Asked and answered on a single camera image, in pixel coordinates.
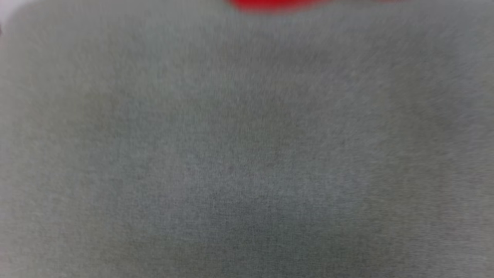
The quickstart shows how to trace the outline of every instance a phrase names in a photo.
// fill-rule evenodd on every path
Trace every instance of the blurry red object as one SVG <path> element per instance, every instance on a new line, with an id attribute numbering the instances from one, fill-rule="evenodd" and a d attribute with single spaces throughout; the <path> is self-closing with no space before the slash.
<path id="1" fill-rule="evenodd" d="M 230 1 L 241 9 L 276 10 L 276 9 L 296 8 L 299 6 L 304 6 L 325 0 L 230 0 Z"/>

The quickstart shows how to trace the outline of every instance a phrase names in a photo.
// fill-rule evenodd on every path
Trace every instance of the gray upholstery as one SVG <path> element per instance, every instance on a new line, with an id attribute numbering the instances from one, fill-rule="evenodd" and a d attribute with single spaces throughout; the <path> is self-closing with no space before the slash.
<path id="1" fill-rule="evenodd" d="M 29 5 L 0 277 L 494 277 L 494 3 Z"/>

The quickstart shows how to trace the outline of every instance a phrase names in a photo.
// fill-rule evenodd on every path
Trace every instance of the textured cloth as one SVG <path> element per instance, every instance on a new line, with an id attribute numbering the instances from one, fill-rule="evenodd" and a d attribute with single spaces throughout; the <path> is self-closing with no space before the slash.
<path id="1" fill-rule="evenodd" d="M 492 278 L 493 38 L 491 0 L 30 4 L 0 277 Z"/>

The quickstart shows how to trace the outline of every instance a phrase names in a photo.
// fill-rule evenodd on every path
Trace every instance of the gray fabric surface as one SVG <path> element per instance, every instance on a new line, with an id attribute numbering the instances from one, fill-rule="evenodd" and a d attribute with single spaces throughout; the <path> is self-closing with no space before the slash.
<path id="1" fill-rule="evenodd" d="M 492 278 L 493 38 L 490 0 L 32 4 L 0 277 Z"/>

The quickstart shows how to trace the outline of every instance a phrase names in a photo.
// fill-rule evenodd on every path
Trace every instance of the gray fabric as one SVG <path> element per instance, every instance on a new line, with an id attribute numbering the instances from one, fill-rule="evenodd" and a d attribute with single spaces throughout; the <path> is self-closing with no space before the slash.
<path id="1" fill-rule="evenodd" d="M 0 277 L 492 278 L 493 32 L 490 0 L 29 5 Z"/>

